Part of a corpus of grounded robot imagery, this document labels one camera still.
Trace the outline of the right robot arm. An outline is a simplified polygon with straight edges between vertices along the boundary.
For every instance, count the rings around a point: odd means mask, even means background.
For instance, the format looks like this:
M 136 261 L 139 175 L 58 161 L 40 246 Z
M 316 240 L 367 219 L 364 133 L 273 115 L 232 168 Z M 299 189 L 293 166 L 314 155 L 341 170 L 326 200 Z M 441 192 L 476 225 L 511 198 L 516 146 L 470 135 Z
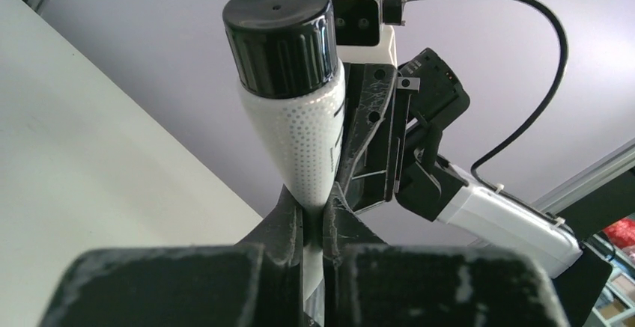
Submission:
M 445 61 L 424 49 L 402 64 L 379 129 L 362 150 L 346 196 L 360 213 L 392 199 L 428 221 L 464 229 L 488 245 L 537 260 L 572 326 L 582 326 L 611 265 L 555 218 L 478 181 L 439 153 L 443 130 L 470 99 Z

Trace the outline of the white toothpaste tube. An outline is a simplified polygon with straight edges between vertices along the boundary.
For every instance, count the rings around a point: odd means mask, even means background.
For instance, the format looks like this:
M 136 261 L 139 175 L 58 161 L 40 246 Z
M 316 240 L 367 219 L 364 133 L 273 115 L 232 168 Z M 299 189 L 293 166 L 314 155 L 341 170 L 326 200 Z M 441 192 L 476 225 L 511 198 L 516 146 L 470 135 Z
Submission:
M 241 103 L 306 233 L 303 298 L 323 278 L 321 222 L 344 131 L 344 66 L 331 0 L 230 0 L 222 12 Z

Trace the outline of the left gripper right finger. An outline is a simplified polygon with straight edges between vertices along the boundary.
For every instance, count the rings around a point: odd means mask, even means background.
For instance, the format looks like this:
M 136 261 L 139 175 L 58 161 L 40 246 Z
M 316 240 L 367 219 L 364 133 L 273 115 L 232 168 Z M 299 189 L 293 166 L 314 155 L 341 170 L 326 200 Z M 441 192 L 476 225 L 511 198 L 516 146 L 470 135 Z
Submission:
M 323 211 L 327 326 L 567 326 L 547 273 L 504 248 L 389 245 L 334 186 Z

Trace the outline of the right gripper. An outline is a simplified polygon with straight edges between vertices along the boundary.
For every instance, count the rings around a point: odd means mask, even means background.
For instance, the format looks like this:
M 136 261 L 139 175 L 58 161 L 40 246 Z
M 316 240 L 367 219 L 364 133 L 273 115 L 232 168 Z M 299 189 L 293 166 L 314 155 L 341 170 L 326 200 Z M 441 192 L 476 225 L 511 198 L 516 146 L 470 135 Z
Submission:
M 344 71 L 350 208 L 395 199 L 412 213 L 440 213 L 467 186 L 439 154 L 443 130 L 470 105 L 459 78 L 431 48 L 398 67 L 346 63 Z

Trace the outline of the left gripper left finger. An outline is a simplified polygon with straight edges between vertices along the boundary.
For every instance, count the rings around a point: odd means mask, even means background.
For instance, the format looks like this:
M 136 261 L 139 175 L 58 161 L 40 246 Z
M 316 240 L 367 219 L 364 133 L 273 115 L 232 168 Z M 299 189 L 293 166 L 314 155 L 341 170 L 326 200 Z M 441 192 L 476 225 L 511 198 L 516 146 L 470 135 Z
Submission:
M 283 189 L 234 245 L 102 248 L 61 276 L 42 326 L 302 326 L 303 216 Z

